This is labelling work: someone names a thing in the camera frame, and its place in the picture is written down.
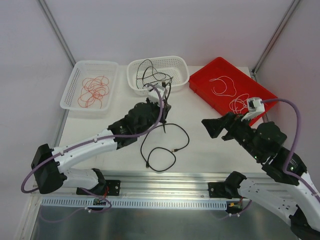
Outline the clear white rectangular basket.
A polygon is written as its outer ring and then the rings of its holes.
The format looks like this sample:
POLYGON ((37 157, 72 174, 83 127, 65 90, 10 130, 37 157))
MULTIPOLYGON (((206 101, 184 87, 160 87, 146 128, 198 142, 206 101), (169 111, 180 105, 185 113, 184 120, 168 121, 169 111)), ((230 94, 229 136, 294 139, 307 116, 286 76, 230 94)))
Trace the clear white rectangular basket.
POLYGON ((118 71, 119 64, 113 61, 78 61, 66 84, 60 107, 77 112, 106 112, 116 86, 118 71))

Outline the aluminium mounting rail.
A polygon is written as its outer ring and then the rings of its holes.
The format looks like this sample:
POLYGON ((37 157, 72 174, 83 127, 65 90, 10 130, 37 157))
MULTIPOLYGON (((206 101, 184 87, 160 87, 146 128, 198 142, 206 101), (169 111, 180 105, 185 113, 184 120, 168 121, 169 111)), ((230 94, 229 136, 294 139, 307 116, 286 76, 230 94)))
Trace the aluminium mounting rail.
MULTIPOLYGON (((107 180, 120 180, 119 196, 132 199, 184 199, 209 198, 208 183, 224 182, 230 173, 178 173, 138 172, 102 170, 107 180)), ((242 173, 252 180, 260 190, 265 189, 276 197, 293 201, 284 186, 276 183, 265 173, 242 173)), ((76 188, 62 187, 44 197, 81 197, 76 188)))

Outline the red plastic tray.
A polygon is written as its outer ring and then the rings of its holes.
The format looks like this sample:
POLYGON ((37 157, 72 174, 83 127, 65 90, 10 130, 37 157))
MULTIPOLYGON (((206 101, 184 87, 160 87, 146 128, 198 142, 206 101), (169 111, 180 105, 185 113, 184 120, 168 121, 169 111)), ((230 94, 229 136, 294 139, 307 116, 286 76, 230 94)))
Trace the red plastic tray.
POLYGON ((220 115, 248 112, 247 99, 277 96, 222 57, 217 57, 189 77, 189 88, 220 115))

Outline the aluminium frame post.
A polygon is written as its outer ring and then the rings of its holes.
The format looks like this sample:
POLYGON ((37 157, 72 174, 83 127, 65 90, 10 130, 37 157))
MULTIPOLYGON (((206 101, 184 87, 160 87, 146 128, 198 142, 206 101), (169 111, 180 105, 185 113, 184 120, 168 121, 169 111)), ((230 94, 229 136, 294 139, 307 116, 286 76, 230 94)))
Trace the aluminium frame post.
POLYGON ((69 63, 71 64, 72 67, 75 66, 76 64, 76 60, 67 44, 67 41, 64 38, 63 33, 60 30, 59 25, 57 24, 55 17, 49 7, 49 5, 47 4, 47 2, 45 0, 37 0, 36 1, 40 7, 40 9, 42 10, 45 18, 47 19, 51 29, 54 32, 54 35, 56 36, 65 56, 67 57, 69 63))
POLYGON ((254 67, 250 70, 250 74, 253 78, 256 78, 257 73, 261 66, 264 64, 265 60, 267 59, 268 55, 271 53, 273 47, 277 43, 278 39, 280 38, 281 34, 285 30, 286 26, 289 24, 291 18, 297 11, 299 5, 301 4, 302 0, 292 0, 285 11, 284 15, 282 16, 280 22, 278 23, 277 27, 275 28, 273 34, 271 35, 269 41, 267 42, 264 50, 262 51, 260 57, 258 58, 254 67))

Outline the left aluminium frame post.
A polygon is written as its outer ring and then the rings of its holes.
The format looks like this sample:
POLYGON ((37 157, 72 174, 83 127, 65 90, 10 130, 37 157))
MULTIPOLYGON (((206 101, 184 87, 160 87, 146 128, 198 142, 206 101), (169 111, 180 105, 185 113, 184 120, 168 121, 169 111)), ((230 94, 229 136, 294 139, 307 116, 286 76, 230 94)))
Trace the left aluminium frame post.
POLYGON ((64 38, 63 33, 60 30, 59 25, 57 24, 55 17, 49 7, 49 5, 47 4, 47 2, 45 0, 37 0, 36 1, 40 7, 40 9, 42 10, 45 18, 47 19, 51 29, 54 32, 54 35, 56 36, 65 56, 67 57, 69 63, 71 64, 72 67, 75 66, 76 64, 76 60, 67 44, 67 41, 64 38))

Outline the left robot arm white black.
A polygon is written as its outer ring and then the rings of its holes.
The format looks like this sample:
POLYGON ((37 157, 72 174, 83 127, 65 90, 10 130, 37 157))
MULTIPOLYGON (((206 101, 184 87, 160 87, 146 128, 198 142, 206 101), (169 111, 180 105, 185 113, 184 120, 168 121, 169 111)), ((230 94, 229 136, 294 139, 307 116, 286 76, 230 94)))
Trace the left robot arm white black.
POLYGON ((74 166, 135 143, 158 123, 166 123, 171 108, 166 100, 159 104, 146 99, 145 102, 137 103, 122 119, 91 138, 71 146, 39 146, 31 163, 37 190, 43 195, 61 187, 76 188, 78 195, 105 194, 108 183, 99 169, 83 170, 75 169, 74 166))

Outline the right aluminium frame post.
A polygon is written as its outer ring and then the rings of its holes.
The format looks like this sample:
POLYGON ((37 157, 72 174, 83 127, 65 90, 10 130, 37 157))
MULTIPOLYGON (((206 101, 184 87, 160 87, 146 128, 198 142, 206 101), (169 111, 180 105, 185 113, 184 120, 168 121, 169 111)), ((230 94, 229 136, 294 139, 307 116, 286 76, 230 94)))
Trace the right aluminium frame post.
POLYGON ((253 78, 256 78, 257 73, 261 66, 264 64, 265 60, 267 59, 268 55, 271 53, 273 47, 277 43, 278 39, 280 38, 281 34, 285 30, 286 26, 289 24, 291 18, 297 11, 299 5, 301 4, 302 0, 292 0, 285 11, 284 15, 282 16, 280 22, 278 23, 277 27, 275 28, 273 34, 271 35, 269 41, 267 42, 264 50, 262 51, 260 57, 258 58, 254 67, 250 70, 250 74, 253 78))

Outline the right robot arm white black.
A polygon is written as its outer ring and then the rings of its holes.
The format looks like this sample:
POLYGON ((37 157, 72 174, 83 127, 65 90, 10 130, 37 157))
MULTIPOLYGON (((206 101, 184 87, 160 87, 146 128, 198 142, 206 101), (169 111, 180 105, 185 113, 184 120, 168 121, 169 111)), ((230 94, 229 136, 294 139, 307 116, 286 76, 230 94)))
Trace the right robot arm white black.
POLYGON ((315 190, 308 189, 312 181, 306 165, 294 153, 285 165, 290 151, 283 146, 287 136, 274 122, 252 128, 241 114, 232 112, 220 118, 203 119, 209 136, 222 136, 224 141, 235 140, 270 178, 267 184, 233 171, 222 182, 208 183, 212 198, 245 198, 267 209, 287 225, 300 240, 320 238, 320 203, 315 190))

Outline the white perforated rounded basket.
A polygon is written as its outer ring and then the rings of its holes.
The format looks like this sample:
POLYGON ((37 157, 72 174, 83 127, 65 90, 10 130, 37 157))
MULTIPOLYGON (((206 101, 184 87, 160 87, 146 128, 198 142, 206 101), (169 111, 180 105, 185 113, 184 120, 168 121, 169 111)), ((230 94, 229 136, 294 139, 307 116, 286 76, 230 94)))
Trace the white perforated rounded basket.
POLYGON ((126 76, 129 87, 138 96, 148 94, 148 84, 165 83, 174 92, 181 90, 190 79, 185 60, 175 55, 134 60, 127 66, 126 76))

